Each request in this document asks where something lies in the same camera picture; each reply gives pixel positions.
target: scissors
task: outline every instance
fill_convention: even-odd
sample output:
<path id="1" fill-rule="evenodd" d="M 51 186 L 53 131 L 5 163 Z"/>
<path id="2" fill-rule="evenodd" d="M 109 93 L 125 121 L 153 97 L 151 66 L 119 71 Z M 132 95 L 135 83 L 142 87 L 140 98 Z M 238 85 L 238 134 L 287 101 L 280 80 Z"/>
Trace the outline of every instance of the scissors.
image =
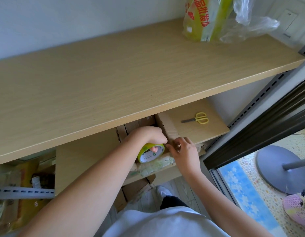
<path id="1" fill-rule="evenodd" d="M 197 121 L 200 124 L 207 124 L 209 122 L 207 115 L 205 114 L 205 112 L 199 112 L 195 115 L 194 118 L 192 119 L 187 119 L 187 120 L 183 120 L 181 121 L 181 123 L 187 123 L 187 122 L 191 122 L 191 121 Z"/>

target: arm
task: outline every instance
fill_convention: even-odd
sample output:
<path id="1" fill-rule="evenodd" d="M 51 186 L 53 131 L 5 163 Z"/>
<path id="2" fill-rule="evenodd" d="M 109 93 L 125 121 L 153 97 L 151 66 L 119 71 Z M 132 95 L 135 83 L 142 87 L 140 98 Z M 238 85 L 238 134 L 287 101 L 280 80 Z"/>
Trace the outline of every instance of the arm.
<path id="1" fill-rule="evenodd" d="M 136 129 L 44 207 L 19 236 L 94 236 L 140 149 L 166 142 L 158 127 Z"/>
<path id="2" fill-rule="evenodd" d="M 201 199 L 210 217 L 222 230 L 231 237 L 273 236 L 263 226 L 227 199 L 203 175 L 198 152 L 189 138 L 177 138 L 175 143 L 181 144 L 180 152 L 177 152 L 169 144 L 167 148 L 174 157 L 181 174 Z"/>

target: white t-shirt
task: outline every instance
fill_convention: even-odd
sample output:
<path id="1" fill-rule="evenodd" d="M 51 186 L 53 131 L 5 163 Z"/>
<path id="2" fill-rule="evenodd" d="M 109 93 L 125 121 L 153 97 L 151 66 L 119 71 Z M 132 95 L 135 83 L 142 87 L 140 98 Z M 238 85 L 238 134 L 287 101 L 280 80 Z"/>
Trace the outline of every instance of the white t-shirt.
<path id="1" fill-rule="evenodd" d="M 125 211 L 103 235 L 118 236 L 230 237 L 204 215 L 183 206 L 155 213 Z"/>

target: pebble mosaic floor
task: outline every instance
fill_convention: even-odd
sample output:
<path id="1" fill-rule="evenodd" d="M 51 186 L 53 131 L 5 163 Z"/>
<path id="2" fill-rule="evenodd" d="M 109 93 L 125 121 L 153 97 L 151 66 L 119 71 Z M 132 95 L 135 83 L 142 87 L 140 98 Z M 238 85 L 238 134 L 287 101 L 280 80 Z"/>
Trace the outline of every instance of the pebble mosaic floor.
<path id="1" fill-rule="evenodd" d="M 273 145 L 281 146 L 301 159 L 305 158 L 305 129 L 290 135 L 280 141 L 273 143 Z M 263 199 L 279 225 L 288 237 L 305 237 L 305 226 L 302 226 L 292 219 L 284 212 L 282 201 L 285 198 L 285 194 L 275 190 L 269 184 L 267 184 L 258 174 L 255 166 L 256 152 L 251 153 L 239 160 L 241 168 L 245 171 L 249 180 Z"/>

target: hand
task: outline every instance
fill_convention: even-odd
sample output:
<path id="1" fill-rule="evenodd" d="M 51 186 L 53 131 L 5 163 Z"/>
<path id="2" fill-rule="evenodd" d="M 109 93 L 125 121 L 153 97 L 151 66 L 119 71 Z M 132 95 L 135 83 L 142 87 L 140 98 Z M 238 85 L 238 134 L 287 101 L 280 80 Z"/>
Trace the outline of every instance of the hand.
<path id="1" fill-rule="evenodd" d="M 146 143 L 165 144 L 168 142 L 159 127 L 143 126 L 132 131 L 128 136 L 137 136 Z"/>
<path id="2" fill-rule="evenodd" d="M 193 142 L 188 137 L 179 137 L 174 140 L 174 143 L 181 145 L 180 151 L 177 151 L 172 145 L 167 144 L 179 171 L 184 177 L 190 175 L 199 174 L 201 172 L 201 166 L 199 163 L 199 154 Z"/>

